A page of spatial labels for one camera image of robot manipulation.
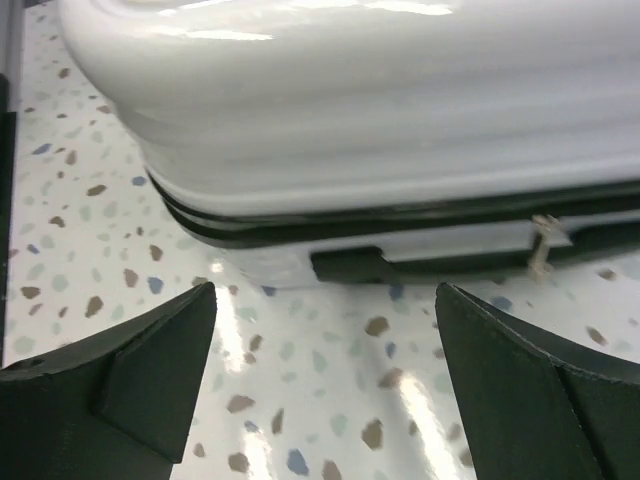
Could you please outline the black suitcase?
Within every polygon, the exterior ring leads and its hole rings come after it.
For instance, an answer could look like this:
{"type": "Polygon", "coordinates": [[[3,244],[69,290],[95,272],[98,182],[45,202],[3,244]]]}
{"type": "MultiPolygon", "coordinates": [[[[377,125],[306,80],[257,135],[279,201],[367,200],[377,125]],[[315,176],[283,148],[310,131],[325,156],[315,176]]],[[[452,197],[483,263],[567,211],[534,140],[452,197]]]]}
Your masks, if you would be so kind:
{"type": "Polygon", "coordinates": [[[264,287],[639,247],[635,1],[62,1],[171,216],[264,287]]]}

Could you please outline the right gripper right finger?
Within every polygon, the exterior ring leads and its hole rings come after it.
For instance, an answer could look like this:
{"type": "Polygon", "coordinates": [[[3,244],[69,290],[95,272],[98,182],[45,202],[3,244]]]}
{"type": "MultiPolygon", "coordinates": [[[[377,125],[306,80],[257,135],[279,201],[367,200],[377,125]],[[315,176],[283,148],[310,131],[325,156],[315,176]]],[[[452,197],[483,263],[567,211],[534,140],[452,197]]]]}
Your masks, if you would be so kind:
{"type": "Polygon", "coordinates": [[[442,283],[438,331],[480,479],[636,479],[639,366],[442,283]]]}

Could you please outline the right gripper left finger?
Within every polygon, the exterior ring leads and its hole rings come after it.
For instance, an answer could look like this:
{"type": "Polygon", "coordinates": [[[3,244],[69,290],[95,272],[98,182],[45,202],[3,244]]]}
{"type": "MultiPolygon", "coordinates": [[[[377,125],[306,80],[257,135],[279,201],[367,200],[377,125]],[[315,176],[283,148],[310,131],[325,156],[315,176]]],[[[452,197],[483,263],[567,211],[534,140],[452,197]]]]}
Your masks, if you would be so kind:
{"type": "Polygon", "coordinates": [[[1,371],[4,479],[168,479],[216,321],[212,283],[1,371]]]}

